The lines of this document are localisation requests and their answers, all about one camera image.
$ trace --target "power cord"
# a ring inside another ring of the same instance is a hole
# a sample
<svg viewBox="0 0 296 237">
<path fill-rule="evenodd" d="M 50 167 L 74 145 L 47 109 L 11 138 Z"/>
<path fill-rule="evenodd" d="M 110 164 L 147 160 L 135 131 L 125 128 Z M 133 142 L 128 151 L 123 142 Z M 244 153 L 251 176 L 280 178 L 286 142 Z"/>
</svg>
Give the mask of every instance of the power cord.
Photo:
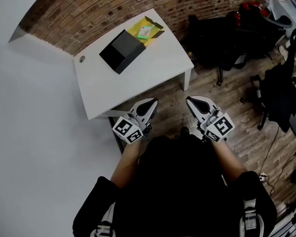
<svg viewBox="0 0 296 237">
<path fill-rule="evenodd" d="M 290 162 L 290 160 L 293 158 L 293 157 L 295 157 L 296 156 L 296 152 L 286 161 L 286 163 L 283 165 L 283 167 L 282 167 L 282 170 L 281 170 L 281 173 L 280 173 L 280 175 L 278 176 L 278 178 L 277 178 L 277 180 L 276 180 L 276 182 L 274 183 L 274 185 L 271 185 L 270 183 L 269 183 L 269 179 L 270 179 L 270 176 L 267 176 L 268 177 L 268 179 L 267 179 L 267 181 L 266 181 L 266 183 L 268 184 L 268 186 L 270 186 L 272 189 L 271 189 L 271 191 L 270 191 L 270 196 L 273 196 L 274 195 L 274 193 L 275 193 L 275 186 L 276 186 L 276 184 L 277 184 L 277 182 L 278 182 L 278 180 L 280 180 L 280 177 L 281 177 L 281 175 L 282 175 L 282 173 L 283 173 L 283 170 L 284 170 L 284 168 L 286 167 L 286 165 Z"/>
<path fill-rule="evenodd" d="M 264 163 L 265 163 L 265 161 L 266 161 L 266 158 L 268 157 L 268 153 L 270 152 L 270 150 L 271 150 L 271 148 L 272 148 L 272 146 L 273 146 L 273 144 L 274 144 L 274 142 L 275 142 L 275 140 L 276 140 L 276 137 L 277 137 L 277 134 L 278 134 L 278 131 L 279 131 L 279 130 L 280 130 L 280 126 L 278 126 L 278 128 L 277 128 L 277 132 L 276 132 L 276 134 L 275 134 L 274 140 L 273 140 L 273 142 L 272 142 L 272 144 L 271 144 L 269 150 L 267 151 L 267 154 L 266 154 L 266 156 L 265 156 L 265 158 L 264 158 L 264 160 L 263 160 L 263 163 L 262 163 L 261 169 L 260 169 L 260 171 L 259 171 L 259 176 L 261 175 L 262 168 L 263 168 L 263 166 L 264 166 Z"/>
</svg>

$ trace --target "brick wall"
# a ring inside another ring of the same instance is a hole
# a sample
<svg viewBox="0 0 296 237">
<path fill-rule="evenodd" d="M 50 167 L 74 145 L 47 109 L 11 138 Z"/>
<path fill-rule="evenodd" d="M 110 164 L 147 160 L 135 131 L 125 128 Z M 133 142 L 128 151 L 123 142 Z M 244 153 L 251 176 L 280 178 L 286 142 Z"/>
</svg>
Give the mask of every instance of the brick wall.
<svg viewBox="0 0 296 237">
<path fill-rule="evenodd" d="M 180 39 L 188 15 L 225 16 L 245 1 L 263 0 L 37 0 L 20 27 L 76 55 L 116 25 L 151 8 Z"/>
</svg>

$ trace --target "forearm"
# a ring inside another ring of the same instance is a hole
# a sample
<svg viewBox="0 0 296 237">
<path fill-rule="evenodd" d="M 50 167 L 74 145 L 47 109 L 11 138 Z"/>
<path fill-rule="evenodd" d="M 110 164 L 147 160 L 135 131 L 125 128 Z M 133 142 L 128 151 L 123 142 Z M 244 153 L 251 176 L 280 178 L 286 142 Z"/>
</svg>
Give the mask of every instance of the forearm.
<svg viewBox="0 0 296 237">
<path fill-rule="evenodd" d="M 111 181 L 119 188 L 124 188 L 136 173 L 141 140 L 127 145 L 123 155 L 111 177 Z"/>
<path fill-rule="evenodd" d="M 243 172 L 247 171 L 224 140 L 219 143 L 212 142 L 212 144 L 221 165 L 223 176 L 228 183 L 234 182 Z"/>
</svg>

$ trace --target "yellow box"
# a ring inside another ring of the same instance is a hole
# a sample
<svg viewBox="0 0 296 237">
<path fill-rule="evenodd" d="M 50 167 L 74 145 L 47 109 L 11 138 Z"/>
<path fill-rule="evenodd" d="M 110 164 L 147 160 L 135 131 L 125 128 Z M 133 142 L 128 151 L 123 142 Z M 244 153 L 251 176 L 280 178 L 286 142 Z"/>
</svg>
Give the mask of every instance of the yellow box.
<svg viewBox="0 0 296 237">
<path fill-rule="evenodd" d="M 151 32 L 147 39 L 137 38 L 138 33 L 143 26 L 151 26 Z M 127 30 L 132 36 L 137 38 L 140 42 L 142 42 L 146 47 L 149 46 L 156 38 L 158 38 L 161 34 L 164 33 L 163 26 L 159 25 L 157 22 L 154 22 L 152 19 L 148 17 L 144 17 L 140 21 L 138 21 L 135 25 L 133 25 L 130 29 Z"/>
</svg>

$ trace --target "black t-shirt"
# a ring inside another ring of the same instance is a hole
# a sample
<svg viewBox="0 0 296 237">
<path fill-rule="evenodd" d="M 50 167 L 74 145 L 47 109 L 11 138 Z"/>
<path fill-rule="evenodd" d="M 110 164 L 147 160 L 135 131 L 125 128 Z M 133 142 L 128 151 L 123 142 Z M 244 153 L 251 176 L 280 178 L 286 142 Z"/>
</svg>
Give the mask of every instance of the black t-shirt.
<svg viewBox="0 0 296 237">
<path fill-rule="evenodd" d="M 276 221 L 275 206 L 254 172 L 228 187 L 210 143 L 194 135 L 154 138 L 131 184 L 119 190 L 98 179 L 74 220 L 74 236 L 89 237 L 115 202 L 116 236 L 239 236 L 243 200 L 256 198 L 264 236 Z"/>
</svg>

